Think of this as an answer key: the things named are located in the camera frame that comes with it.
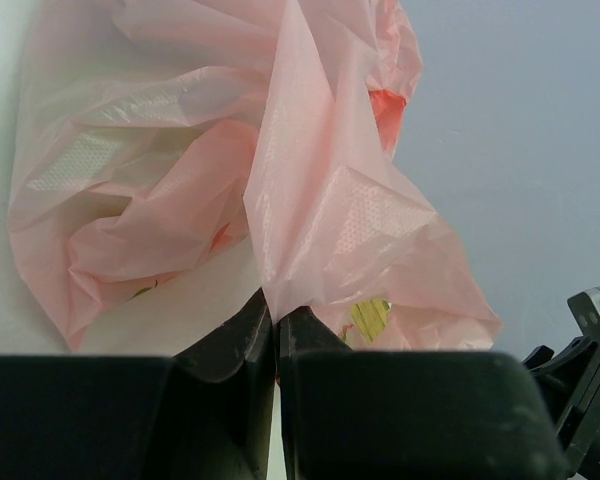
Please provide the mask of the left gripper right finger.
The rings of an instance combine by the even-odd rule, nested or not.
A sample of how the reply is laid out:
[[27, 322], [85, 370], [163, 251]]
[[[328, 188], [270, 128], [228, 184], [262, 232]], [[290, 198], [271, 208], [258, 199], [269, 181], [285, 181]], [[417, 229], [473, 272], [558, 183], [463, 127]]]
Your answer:
[[492, 351], [355, 351], [308, 308], [277, 326], [291, 479], [564, 479], [539, 389]]

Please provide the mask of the pink plastic bag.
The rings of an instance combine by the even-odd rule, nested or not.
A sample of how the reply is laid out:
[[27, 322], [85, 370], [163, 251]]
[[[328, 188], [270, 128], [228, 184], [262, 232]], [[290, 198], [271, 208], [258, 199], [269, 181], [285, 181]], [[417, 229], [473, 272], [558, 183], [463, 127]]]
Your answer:
[[[271, 316], [487, 349], [463, 245], [394, 165], [422, 70], [397, 1], [43, 1], [22, 66], [16, 268], [71, 348], [249, 239]], [[350, 308], [391, 304], [367, 345]]]

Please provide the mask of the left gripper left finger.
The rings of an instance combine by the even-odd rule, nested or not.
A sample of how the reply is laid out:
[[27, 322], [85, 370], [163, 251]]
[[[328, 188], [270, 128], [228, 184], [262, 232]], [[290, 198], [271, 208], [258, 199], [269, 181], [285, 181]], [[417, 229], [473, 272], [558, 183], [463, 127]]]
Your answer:
[[0, 356], [0, 479], [263, 479], [275, 375], [261, 293], [162, 356]]

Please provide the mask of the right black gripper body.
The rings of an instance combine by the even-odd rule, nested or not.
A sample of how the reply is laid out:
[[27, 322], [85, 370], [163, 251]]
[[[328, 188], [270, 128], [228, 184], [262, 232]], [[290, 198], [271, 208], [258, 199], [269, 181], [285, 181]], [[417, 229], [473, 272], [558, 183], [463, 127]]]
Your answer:
[[600, 286], [567, 304], [581, 335], [559, 353], [541, 345], [523, 364], [540, 388], [570, 473], [600, 479]]

